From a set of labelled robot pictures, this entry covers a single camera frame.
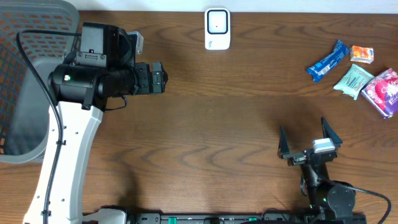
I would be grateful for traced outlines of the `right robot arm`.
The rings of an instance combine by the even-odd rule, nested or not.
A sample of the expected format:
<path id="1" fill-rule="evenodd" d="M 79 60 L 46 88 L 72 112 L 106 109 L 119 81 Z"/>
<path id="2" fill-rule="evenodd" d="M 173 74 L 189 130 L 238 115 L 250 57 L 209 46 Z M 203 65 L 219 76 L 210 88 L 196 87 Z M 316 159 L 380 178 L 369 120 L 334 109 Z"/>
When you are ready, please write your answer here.
<path id="1" fill-rule="evenodd" d="M 308 197 L 312 218 L 307 223 L 328 221 L 349 223 L 354 218 L 356 192 L 346 182 L 330 180 L 327 162 L 337 158 L 337 150 L 343 141 L 334 132 L 325 118 L 321 118 L 323 137 L 312 142 L 312 148 L 302 152 L 291 152 L 287 135 L 280 127 L 278 157 L 286 159 L 289 166 L 300 166 L 301 191 Z"/>

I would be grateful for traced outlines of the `orange tissue pack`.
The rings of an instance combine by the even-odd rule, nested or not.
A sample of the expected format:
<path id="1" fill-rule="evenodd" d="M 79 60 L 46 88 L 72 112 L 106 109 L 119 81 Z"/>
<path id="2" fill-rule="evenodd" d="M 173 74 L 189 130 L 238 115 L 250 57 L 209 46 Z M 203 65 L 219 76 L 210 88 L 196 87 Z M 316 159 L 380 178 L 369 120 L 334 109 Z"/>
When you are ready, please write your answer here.
<path id="1" fill-rule="evenodd" d="M 371 47 L 353 45 L 350 49 L 350 60 L 352 62 L 370 64 L 374 61 L 374 49 Z"/>

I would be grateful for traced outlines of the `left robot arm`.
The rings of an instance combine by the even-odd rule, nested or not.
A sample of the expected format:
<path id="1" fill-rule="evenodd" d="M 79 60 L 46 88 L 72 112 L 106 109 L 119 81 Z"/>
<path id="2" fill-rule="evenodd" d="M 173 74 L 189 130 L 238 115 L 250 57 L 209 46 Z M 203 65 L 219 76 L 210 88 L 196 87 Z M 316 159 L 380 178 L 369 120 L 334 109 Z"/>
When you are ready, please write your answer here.
<path id="1" fill-rule="evenodd" d="M 138 63 L 138 32 L 85 22 L 81 44 L 40 82 L 50 103 L 49 133 L 39 182 L 24 223 L 128 223 L 128 210 L 105 206 L 84 215 L 82 194 L 94 136 L 109 98 L 161 94 L 160 62 Z"/>

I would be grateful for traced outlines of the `blue Oreo cookie pack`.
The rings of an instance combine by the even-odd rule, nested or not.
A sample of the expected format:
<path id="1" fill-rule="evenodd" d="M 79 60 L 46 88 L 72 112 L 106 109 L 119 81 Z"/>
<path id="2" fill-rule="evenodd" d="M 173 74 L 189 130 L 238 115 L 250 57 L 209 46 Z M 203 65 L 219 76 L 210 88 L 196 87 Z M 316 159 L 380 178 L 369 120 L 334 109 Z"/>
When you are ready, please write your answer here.
<path id="1" fill-rule="evenodd" d="M 341 41 L 337 40 L 332 52 L 325 58 L 306 69 L 315 83 L 320 82 L 323 77 L 335 68 L 350 52 L 350 49 Z"/>

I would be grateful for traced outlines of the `mint green wipes pack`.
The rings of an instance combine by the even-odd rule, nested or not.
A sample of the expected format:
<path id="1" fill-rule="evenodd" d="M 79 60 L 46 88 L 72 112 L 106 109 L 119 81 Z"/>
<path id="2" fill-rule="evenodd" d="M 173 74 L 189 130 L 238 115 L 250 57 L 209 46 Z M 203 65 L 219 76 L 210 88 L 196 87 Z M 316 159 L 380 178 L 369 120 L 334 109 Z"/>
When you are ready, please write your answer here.
<path id="1" fill-rule="evenodd" d="M 334 90 L 342 91 L 343 94 L 357 100 L 359 93 L 365 85 L 374 78 L 374 75 L 365 71 L 356 64 L 352 64 L 344 77 L 333 87 Z"/>

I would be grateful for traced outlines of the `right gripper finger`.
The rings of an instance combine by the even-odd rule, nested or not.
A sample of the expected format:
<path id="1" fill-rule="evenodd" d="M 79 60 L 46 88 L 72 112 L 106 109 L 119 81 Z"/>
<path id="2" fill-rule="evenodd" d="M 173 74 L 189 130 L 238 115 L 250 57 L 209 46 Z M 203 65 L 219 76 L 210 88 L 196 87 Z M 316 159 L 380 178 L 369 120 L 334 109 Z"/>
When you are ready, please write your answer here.
<path id="1" fill-rule="evenodd" d="M 324 138 L 330 138 L 331 141 L 335 146 L 341 146 L 343 141 L 341 138 L 334 132 L 331 126 L 328 124 L 325 117 L 321 117 L 321 124 L 322 124 L 322 132 Z"/>
<path id="2" fill-rule="evenodd" d="M 283 126 L 280 126 L 279 148 L 277 155 L 281 159 L 285 159 L 290 154 L 289 144 Z"/>

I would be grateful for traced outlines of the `red purple pad pack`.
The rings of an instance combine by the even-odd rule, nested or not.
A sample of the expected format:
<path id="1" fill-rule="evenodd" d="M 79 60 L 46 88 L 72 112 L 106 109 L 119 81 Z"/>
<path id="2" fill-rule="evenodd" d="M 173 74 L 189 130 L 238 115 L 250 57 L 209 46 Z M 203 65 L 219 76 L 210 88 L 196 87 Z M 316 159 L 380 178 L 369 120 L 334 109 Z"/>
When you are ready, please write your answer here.
<path id="1" fill-rule="evenodd" d="M 393 117 L 397 112 L 397 72 L 389 68 L 380 73 L 365 85 L 361 94 L 384 119 Z"/>

